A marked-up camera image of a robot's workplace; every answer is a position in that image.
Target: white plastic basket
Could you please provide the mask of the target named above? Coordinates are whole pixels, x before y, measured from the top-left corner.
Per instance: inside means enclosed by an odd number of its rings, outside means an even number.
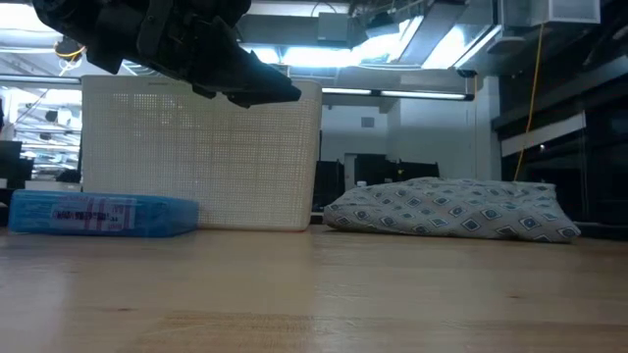
[[[310,220],[322,89],[242,109],[161,77],[85,76],[86,192],[200,203],[202,227],[303,230]]]

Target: wooden table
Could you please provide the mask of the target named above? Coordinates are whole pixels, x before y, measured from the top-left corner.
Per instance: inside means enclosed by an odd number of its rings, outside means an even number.
[[[4,234],[0,352],[628,352],[627,274],[587,239]]]

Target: wall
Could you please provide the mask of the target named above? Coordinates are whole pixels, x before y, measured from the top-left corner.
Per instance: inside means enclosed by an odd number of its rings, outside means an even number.
[[[374,128],[362,127],[362,117],[375,118]],[[378,107],[323,107],[323,161],[344,161],[345,153],[387,154],[388,116]]]
[[[498,112],[494,77],[485,79],[477,102],[402,99],[388,116],[389,159],[438,163],[443,177],[500,179],[499,144],[491,129]]]

